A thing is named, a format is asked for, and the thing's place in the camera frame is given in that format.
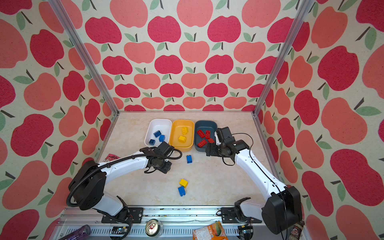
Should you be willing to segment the small blue lego brick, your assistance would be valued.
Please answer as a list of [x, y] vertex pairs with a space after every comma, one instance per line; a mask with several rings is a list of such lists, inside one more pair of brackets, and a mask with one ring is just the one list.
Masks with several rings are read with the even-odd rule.
[[155, 143], [156, 143], [156, 140], [154, 140], [154, 139], [150, 139], [150, 141], [149, 141], [150, 146], [154, 146]]

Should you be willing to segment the dark teal plastic container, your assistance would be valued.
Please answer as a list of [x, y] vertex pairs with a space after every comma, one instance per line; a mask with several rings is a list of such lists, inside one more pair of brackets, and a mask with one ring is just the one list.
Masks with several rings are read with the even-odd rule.
[[[198, 152], [205, 152], [206, 146], [210, 143], [209, 140], [212, 139], [214, 143], [216, 142], [215, 132], [218, 128], [218, 125], [214, 121], [200, 120], [195, 122], [195, 132], [194, 132], [194, 146]], [[202, 140], [206, 140], [207, 144], [199, 147], [199, 143]]]

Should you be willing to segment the yellow lego brick front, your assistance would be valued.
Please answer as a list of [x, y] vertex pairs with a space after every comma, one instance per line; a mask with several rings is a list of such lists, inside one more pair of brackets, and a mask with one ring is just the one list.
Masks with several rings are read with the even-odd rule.
[[179, 184], [181, 186], [183, 186], [184, 188], [186, 188], [188, 186], [189, 182], [187, 180], [185, 180], [185, 179], [181, 179]]

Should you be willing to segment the yellow lego brick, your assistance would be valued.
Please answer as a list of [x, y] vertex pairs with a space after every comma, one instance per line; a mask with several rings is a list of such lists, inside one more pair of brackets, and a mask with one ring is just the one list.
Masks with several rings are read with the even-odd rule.
[[186, 188], [188, 186], [189, 182], [187, 180], [185, 180], [185, 179], [181, 179], [179, 184], [181, 186], [183, 186], [184, 188]]
[[181, 135], [181, 136], [179, 136], [178, 141], [180, 143], [185, 143], [187, 141], [187, 138], [186, 138], [186, 136]]
[[188, 133], [188, 128], [187, 127], [182, 127], [182, 134], [186, 135]]

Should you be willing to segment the blue lego brick angled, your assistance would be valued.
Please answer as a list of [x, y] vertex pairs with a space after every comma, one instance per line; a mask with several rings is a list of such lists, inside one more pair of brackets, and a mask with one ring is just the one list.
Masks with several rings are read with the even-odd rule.
[[158, 138], [161, 134], [162, 134], [161, 131], [156, 131], [156, 132], [154, 132], [154, 136], [155, 136], [156, 138]]

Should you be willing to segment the white plastic container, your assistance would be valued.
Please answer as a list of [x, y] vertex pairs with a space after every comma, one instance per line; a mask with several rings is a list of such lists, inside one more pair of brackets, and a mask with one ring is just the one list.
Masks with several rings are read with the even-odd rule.
[[170, 141], [172, 121], [168, 119], [154, 119], [150, 122], [145, 145], [148, 147], [157, 147], [161, 143]]

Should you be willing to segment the blue lego brick front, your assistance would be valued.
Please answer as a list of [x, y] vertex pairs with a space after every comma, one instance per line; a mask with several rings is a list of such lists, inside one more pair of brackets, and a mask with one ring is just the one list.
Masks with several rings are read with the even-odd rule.
[[185, 188], [183, 186], [178, 187], [178, 191], [181, 197], [186, 195]]

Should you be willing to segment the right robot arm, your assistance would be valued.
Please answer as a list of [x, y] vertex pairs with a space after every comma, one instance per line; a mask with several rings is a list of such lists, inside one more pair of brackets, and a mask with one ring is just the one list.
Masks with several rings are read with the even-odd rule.
[[247, 222], [250, 218], [260, 220], [277, 235], [303, 219], [299, 191], [295, 187], [288, 188], [275, 178], [243, 140], [230, 144], [207, 144], [206, 155], [230, 158], [248, 174], [266, 200], [263, 206], [252, 202], [249, 197], [235, 202], [234, 212], [238, 222]]

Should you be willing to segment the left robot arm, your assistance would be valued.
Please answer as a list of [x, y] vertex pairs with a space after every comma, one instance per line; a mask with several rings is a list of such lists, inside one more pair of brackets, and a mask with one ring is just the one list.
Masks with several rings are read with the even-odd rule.
[[70, 191], [66, 204], [68, 207], [80, 210], [97, 210], [98, 213], [118, 223], [132, 224], [133, 217], [129, 207], [119, 196], [112, 196], [105, 191], [105, 186], [119, 177], [136, 170], [150, 169], [166, 174], [172, 163], [169, 160], [180, 159], [172, 157], [174, 150], [160, 150], [159, 148], [143, 148], [140, 151], [111, 162], [97, 164], [90, 161], [84, 164], [68, 186]]

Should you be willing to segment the yellow plastic container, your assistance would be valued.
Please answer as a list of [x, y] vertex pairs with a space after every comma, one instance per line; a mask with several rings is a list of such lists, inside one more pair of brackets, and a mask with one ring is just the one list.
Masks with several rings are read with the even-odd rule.
[[176, 149], [187, 152], [194, 144], [195, 123], [191, 120], [176, 120], [171, 128], [169, 144]]

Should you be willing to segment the pink snack packet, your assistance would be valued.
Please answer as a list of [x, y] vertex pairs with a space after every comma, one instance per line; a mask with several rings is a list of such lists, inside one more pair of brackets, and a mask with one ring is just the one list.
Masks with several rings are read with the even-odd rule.
[[108, 154], [107, 157], [104, 159], [104, 162], [111, 162], [118, 160], [120, 157], [113, 155], [113, 154]]

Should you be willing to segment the soda can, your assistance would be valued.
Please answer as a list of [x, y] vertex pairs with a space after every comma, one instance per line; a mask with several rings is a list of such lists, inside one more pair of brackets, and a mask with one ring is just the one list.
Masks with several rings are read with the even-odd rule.
[[145, 226], [145, 232], [148, 237], [157, 238], [163, 234], [163, 223], [157, 219], [151, 219], [147, 221]]

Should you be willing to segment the orange snack bag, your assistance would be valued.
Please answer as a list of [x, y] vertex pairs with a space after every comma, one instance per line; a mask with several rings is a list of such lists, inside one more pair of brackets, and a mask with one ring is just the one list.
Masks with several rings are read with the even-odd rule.
[[220, 221], [215, 221], [209, 226], [193, 230], [193, 240], [228, 240]]

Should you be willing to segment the black round object front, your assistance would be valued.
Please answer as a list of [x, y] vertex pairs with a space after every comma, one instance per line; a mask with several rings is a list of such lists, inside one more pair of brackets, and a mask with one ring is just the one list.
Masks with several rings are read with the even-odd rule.
[[239, 240], [251, 240], [254, 235], [254, 229], [251, 225], [238, 226], [238, 239]]

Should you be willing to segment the purple bottle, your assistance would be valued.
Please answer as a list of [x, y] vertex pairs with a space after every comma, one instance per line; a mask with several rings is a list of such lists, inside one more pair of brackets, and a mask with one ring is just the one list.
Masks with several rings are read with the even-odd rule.
[[85, 240], [91, 235], [91, 228], [89, 225], [84, 225], [74, 232], [60, 238], [60, 240]]

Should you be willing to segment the dark spice jar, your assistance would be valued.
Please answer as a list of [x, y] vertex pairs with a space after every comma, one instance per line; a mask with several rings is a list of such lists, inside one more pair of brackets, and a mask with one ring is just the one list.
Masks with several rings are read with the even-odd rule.
[[302, 221], [293, 225], [288, 240], [300, 240], [303, 232], [304, 224]]

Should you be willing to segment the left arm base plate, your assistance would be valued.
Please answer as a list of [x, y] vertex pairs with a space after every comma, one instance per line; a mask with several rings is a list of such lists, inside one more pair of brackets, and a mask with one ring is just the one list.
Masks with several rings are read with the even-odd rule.
[[103, 224], [140, 224], [143, 218], [143, 211], [144, 208], [138, 207], [123, 208], [112, 218], [103, 215], [101, 222]]

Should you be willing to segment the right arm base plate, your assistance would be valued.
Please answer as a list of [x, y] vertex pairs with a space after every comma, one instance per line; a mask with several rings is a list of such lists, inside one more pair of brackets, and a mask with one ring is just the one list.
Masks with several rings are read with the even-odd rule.
[[216, 215], [221, 217], [222, 223], [224, 224], [250, 224], [250, 223], [261, 224], [262, 223], [261, 220], [245, 217], [243, 214], [240, 214], [239, 211], [235, 210], [234, 207], [221, 208], [219, 211], [216, 212]]

